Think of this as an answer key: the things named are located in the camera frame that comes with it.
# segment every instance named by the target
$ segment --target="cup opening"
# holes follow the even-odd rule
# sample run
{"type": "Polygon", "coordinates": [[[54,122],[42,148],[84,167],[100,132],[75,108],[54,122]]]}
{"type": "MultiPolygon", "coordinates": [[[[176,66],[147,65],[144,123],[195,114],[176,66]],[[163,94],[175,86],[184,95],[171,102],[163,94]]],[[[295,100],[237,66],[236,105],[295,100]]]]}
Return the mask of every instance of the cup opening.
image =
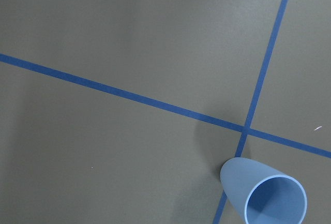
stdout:
{"type": "Polygon", "coordinates": [[[262,182],[251,194],[246,208],[248,224],[299,224],[307,208],[307,197],[298,181],[274,177],[262,182]]]}

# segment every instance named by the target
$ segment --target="blue line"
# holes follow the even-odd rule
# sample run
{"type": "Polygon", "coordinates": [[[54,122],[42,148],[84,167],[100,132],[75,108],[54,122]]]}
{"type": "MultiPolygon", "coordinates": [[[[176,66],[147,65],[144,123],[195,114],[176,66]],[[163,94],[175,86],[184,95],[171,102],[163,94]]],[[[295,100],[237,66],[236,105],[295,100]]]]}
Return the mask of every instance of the blue line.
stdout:
{"type": "Polygon", "coordinates": [[[216,126],[220,126],[220,127],[225,127],[234,131],[238,131],[241,132],[243,127],[241,125],[235,124],[235,123],[231,123],[231,122],[227,122],[221,119],[217,119],[205,114],[201,114],[201,113],[197,113],[188,109],[183,109],[162,101],[158,101],[158,100],[154,100],[145,96],[141,96],[132,92],[128,92],[128,91],[124,91],[122,89],[119,88],[114,88],[112,86],[108,86],[102,83],[98,83],[95,81],[91,81],[85,78],[81,78],[81,77],[77,77],[62,71],[58,71],[58,70],[54,70],[45,66],[41,66],[41,65],[37,65],[28,61],[24,61],[18,58],[14,58],[11,56],[7,56],[7,55],[3,55],[0,54],[0,61],[7,63],[7,64],[11,64],[14,66],[18,66],[24,69],[28,69],[31,71],[35,71],[41,74],[45,74],[54,78],[59,78],[71,83],[75,83],[75,84],[79,84],[88,88],[93,88],[96,89],[98,91],[102,91],[102,92],[106,92],[108,94],[112,94],[115,96],[119,96],[119,97],[123,97],[126,99],[130,99],[136,102],[140,102],[158,109],[163,109],[163,110],[167,110],[169,112],[173,112],[176,114],[180,114],[189,118],[193,118],[196,120],[200,120],[203,122],[207,122],[216,126]]]}
{"type": "Polygon", "coordinates": [[[213,224],[219,224],[219,221],[221,220],[222,213],[223,213],[223,210],[225,207],[225,203],[227,202],[227,198],[228,198],[227,195],[223,191],[221,199],[219,200],[219,204],[217,207],[217,211],[216,211],[216,215],[214,217],[213,224]]]}
{"type": "Polygon", "coordinates": [[[248,114],[247,114],[247,117],[246,117],[243,132],[242,132],[242,135],[240,137],[240,140],[239,140],[239,143],[238,143],[238,146],[237,146],[235,157],[240,157],[243,153],[244,146],[245,146],[245,143],[246,143],[246,140],[247,140],[247,133],[248,133],[249,128],[250,128],[250,126],[252,124],[252,121],[253,121],[255,110],[257,108],[257,104],[258,104],[258,101],[259,101],[259,98],[260,98],[263,82],[264,82],[264,79],[265,79],[265,76],[266,76],[266,73],[267,73],[267,70],[268,70],[269,62],[270,62],[270,59],[271,59],[271,56],[272,56],[272,53],[273,53],[273,50],[274,50],[274,47],[275,47],[275,43],[276,43],[276,40],[277,40],[277,35],[279,33],[281,21],[283,19],[284,13],[285,13],[287,3],[288,3],[288,0],[281,0],[280,6],[279,6],[279,9],[278,9],[278,12],[277,12],[277,16],[276,16],[276,19],[275,19],[275,24],[274,24],[272,33],[270,35],[268,47],[267,47],[267,50],[266,50],[265,55],[264,55],[264,59],[263,59],[263,63],[262,63],[262,66],[261,66],[258,81],[257,81],[257,84],[255,86],[252,101],[251,101],[251,104],[249,106],[249,110],[248,110],[248,114]]]}
{"type": "Polygon", "coordinates": [[[287,145],[302,151],[306,151],[306,152],[310,152],[310,153],[314,153],[323,157],[327,157],[327,158],[331,158],[331,152],[323,150],[323,149],[319,149],[317,147],[314,146],[310,146],[310,145],[305,145],[293,140],[288,140],[276,135],[271,135],[270,133],[265,133],[265,132],[261,132],[258,130],[254,130],[254,129],[249,129],[248,131],[249,135],[261,138],[261,139],[265,139],[265,140],[269,140],[278,144],[282,144],[282,145],[287,145]]]}

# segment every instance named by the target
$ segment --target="scratch on surface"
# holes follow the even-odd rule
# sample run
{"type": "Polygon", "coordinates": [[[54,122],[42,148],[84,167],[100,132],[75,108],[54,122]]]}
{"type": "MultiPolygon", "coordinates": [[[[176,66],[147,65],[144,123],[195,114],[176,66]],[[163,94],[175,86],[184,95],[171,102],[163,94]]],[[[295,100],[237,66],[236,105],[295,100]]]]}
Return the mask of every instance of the scratch on surface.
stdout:
{"type": "Polygon", "coordinates": [[[316,130],[320,129],[321,127],[322,127],[322,126],[319,126],[319,127],[315,128],[313,131],[316,131],[316,130]]]}

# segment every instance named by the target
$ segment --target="blue cup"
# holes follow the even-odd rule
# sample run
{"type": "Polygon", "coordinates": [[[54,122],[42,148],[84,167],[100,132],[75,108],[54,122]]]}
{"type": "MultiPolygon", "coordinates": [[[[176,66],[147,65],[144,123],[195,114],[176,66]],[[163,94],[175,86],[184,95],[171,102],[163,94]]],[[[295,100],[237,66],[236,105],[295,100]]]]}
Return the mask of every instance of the blue cup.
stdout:
{"type": "Polygon", "coordinates": [[[232,158],[222,167],[225,194],[246,224],[300,224],[307,196],[294,178],[248,158],[232,158]]]}

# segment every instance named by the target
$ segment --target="cup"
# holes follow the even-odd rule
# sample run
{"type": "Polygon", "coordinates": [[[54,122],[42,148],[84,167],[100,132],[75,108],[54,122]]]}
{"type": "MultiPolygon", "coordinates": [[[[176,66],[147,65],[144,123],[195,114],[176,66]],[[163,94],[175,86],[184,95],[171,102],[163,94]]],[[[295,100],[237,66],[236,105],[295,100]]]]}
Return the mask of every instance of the cup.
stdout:
{"type": "Polygon", "coordinates": [[[232,158],[222,167],[225,194],[246,224],[300,224],[307,196],[294,178],[248,158],[232,158]]]}

